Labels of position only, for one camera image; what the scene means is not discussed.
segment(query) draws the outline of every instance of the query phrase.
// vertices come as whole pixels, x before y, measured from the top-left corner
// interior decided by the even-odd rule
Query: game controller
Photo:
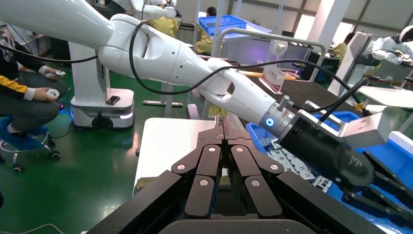
[[[47,74],[46,74],[46,77],[47,77],[47,78],[51,78],[51,77],[54,77],[54,76],[62,77],[62,76],[64,76],[64,75],[66,75],[65,72],[63,72],[63,71],[56,71],[56,73],[47,73]]]
[[[63,72],[63,71],[56,71],[56,75],[58,75],[58,76],[64,76],[64,75],[66,75],[66,73]]]
[[[59,97],[59,91],[57,91],[56,89],[49,89],[46,93],[51,98],[58,98]]]

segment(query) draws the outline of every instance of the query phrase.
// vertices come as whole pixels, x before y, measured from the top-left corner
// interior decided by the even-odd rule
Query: wheel
[[[49,136],[49,139],[47,141],[48,141],[49,146],[55,146],[56,145],[54,137]]]
[[[23,164],[16,164],[13,166],[13,170],[17,173],[22,173],[24,172],[24,170],[26,170],[26,168],[24,167]]]
[[[50,157],[52,157],[53,159],[57,159],[57,158],[59,158],[60,157],[60,153],[59,153],[59,151],[52,151],[51,153],[50,153]]]

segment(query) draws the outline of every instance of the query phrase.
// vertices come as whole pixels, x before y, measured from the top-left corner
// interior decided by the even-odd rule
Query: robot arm
[[[406,27],[399,35],[379,38],[373,44],[372,55],[377,60],[387,60],[394,64],[401,64],[402,58],[394,54],[396,50],[413,57],[413,50],[406,44],[413,40],[413,26]]]
[[[176,0],[114,0],[125,10],[130,6],[134,12],[143,14],[143,19],[154,20],[165,16],[168,19],[175,17]]]
[[[32,0],[2,0],[2,7],[7,11],[0,15],[0,20],[91,47],[98,50],[99,60],[105,67],[133,76],[129,44],[132,32],[141,22],[138,19],[119,14],[107,20],[84,0],[38,0],[36,4]],[[133,62],[141,78],[187,86],[198,83],[220,67],[229,66],[219,58],[204,61],[185,43],[147,25],[140,28],[135,38]],[[230,94],[227,90],[232,83],[235,90]],[[237,70],[223,70],[202,83],[199,89],[217,106],[266,128],[279,137],[281,145],[303,161],[329,171],[330,179],[359,187],[366,187],[372,181],[372,165],[363,155],[352,152],[348,145],[361,148],[383,143],[390,132],[386,127],[380,128],[384,129],[382,136],[364,136],[369,139],[368,145],[360,145],[363,134],[378,129],[378,126],[372,129],[370,119],[342,124],[342,128],[335,131],[304,110],[294,115],[285,108],[286,102],[277,103]],[[296,147],[300,141],[305,147]]]

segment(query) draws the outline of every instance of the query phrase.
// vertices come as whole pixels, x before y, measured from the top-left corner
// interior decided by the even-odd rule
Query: label
[[[282,84],[285,80],[285,73],[276,64],[264,67],[262,78],[277,92],[281,92]]]

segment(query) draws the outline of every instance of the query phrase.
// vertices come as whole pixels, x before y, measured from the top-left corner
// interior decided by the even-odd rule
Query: person in yellow shirt
[[[175,35],[178,32],[178,19],[176,17],[173,19],[167,19],[165,16],[162,16],[158,19],[149,20],[149,26],[161,33],[175,38]]]
[[[213,6],[208,8],[206,16],[217,16],[217,9]],[[201,40],[196,42],[195,52],[199,55],[211,56],[213,45],[211,36],[201,26],[198,26],[197,30]]]
[[[340,64],[343,62],[344,56],[347,52],[347,45],[353,39],[355,33],[349,33],[343,43],[333,46],[333,51],[337,53],[337,57],[340,59]]]

